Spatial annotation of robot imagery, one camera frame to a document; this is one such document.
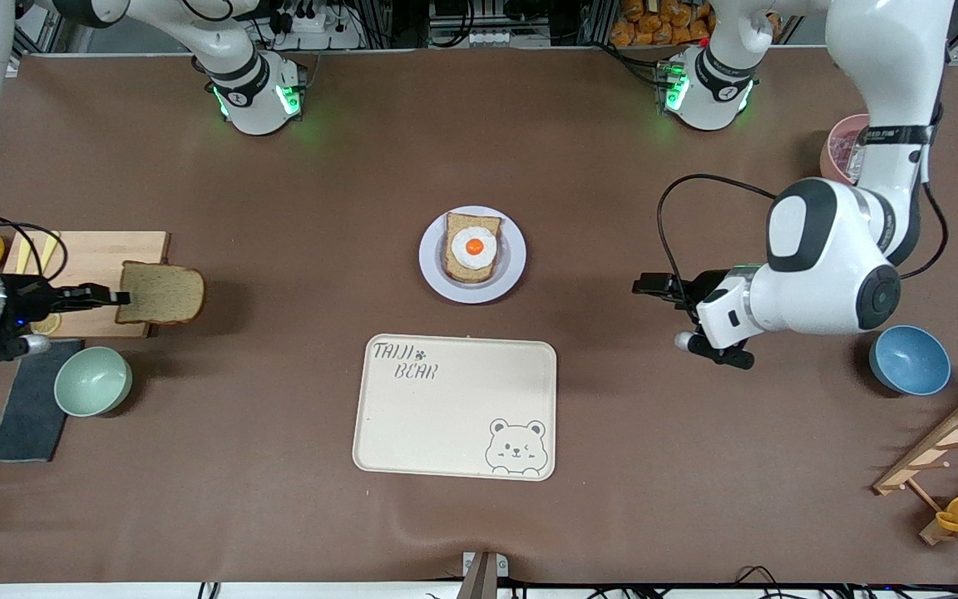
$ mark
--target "fried egg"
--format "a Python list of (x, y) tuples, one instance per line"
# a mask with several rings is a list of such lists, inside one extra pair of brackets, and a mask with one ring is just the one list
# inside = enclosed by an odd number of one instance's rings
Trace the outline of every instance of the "fried egg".
[(494, 263), (497, 238), (486, 227), (467, 227), (453, 236), (450, 250), (465, 269), (485, 269)]

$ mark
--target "blue bowl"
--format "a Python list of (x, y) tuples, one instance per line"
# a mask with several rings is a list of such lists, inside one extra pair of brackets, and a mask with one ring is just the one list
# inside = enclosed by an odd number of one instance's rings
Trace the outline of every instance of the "blue bowl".
[(951, 361), (932, 334), (900, 325), (882, 331), (871, 346), (871, 371), (894, 391), (931, 395), (948, 384)]

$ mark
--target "bear drawing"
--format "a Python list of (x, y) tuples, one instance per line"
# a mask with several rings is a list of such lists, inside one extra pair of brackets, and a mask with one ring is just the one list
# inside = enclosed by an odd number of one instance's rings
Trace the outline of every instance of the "bear drawing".
[(486, 448), (486, 463), (494, 473), (524, 474), (537, 477), (549, 462), (542, 436), (545, 425), (537, 420), (527, 426), (510, 425), (502, 418), (490, 423), (490, 447)]

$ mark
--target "egg white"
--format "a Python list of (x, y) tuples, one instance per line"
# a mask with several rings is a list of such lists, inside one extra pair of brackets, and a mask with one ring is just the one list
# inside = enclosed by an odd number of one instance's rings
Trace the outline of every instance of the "egg white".
[[(472, 239), (482, 241), (482, 251), (479, 254), (468, 254), (467, 243)], [(486, 227), (467, 227), (453, 236), (449, 247), (453, 258), (457, 258), (457, 262), (460, 262), (465, 269), (485, 269), (494, 262), (494, 257), (497, 255), (497, 238)]]

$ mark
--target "lemon slice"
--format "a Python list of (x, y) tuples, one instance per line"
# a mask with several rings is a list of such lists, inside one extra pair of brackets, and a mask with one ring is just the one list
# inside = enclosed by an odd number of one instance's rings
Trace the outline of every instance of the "lemon slice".
[(32, 323), (32, 333), (35, 334), (53, 334), (54, 331), (62, 326), (61, 314), (50, 314), (49, 317), (39, 322)]

